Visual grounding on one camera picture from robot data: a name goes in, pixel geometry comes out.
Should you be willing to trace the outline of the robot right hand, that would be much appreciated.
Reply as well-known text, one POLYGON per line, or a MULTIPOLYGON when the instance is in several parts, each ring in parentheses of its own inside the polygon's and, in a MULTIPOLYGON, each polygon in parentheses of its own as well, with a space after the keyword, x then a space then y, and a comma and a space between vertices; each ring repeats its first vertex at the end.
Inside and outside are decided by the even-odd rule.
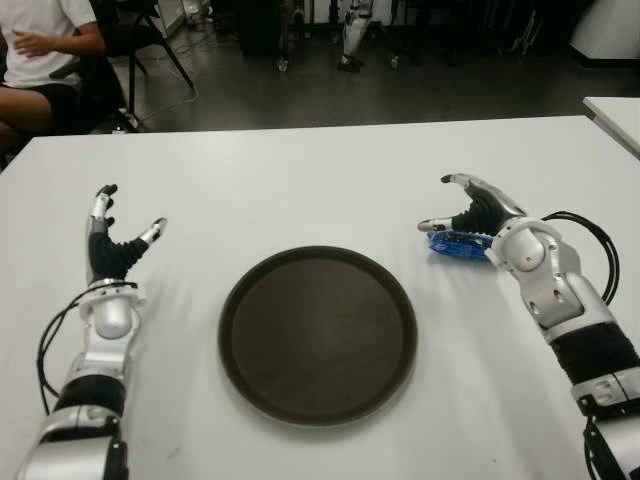
POLYGON ((455 173, 441 178, 443 184, 460 186, 471 199, 469 207, 452 217, 424 220, 417 226, 420 232, 460 231, 495 236, 512 218, 527 213, 502 190, 477 176, 455 173))

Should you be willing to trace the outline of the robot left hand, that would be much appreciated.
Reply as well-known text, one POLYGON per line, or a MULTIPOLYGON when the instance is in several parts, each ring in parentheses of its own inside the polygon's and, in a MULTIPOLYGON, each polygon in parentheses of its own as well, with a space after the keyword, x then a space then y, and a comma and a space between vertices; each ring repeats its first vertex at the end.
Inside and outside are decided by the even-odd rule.
POLYGON ((115 223, 108 217, 113 206, 116 184, 103 186, 95 195, 86 223, 87 283, 124 281, 129 270, 164 234, 166 218, 155 220, 142 234, 127 242, 115 242, 109 233, 115 223))

